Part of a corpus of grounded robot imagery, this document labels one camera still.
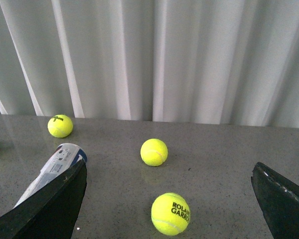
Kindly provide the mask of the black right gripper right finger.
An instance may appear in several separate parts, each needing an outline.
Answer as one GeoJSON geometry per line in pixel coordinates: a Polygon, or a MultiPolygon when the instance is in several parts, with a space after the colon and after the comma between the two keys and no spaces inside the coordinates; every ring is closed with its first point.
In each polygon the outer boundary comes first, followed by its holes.
{"type": "Polygon", "coordinates": [[[257,162],[252,187],[275,239],[299,239],[299,185],[257,162]]]}

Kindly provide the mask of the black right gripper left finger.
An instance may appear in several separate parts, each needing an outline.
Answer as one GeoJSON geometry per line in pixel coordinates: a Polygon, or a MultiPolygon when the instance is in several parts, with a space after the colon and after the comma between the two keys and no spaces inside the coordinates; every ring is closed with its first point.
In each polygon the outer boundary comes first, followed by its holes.
{"type": "Polygon", "coordinates": [[[87,186],[80,160],[0,217],[0,239],[69,239],[87,186]]]}

